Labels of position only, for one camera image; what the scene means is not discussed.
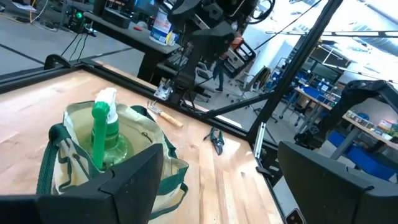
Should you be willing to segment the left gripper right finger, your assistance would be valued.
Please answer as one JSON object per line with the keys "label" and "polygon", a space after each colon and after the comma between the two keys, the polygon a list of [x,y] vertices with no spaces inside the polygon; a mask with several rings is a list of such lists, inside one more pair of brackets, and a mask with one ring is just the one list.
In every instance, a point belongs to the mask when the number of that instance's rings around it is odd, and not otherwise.
{"label": "left gripper right finger", "polygon": [[292,142],[277,158],[307,223],[397,224],[397,185]]}

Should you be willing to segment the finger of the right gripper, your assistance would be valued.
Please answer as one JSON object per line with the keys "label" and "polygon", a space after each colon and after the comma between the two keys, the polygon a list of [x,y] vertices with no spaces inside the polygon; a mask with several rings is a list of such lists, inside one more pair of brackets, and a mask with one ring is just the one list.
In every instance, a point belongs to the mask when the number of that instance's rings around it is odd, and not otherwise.
{"label": "finger of the right gripper", "polygon": [[184,22],[200,5],[201,0],[177,0],[168,13],[167,19],[170,22]]}

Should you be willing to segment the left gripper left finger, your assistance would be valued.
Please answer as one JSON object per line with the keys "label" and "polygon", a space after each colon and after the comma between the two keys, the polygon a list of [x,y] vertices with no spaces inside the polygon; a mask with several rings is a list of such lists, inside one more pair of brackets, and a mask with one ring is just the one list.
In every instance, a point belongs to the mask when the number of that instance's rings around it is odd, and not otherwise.
{"label": "left gripper left finger", "polygon": [[62,195],[2,196],[1,224],[147,223],[162,166],[162,145],[154,144]]}

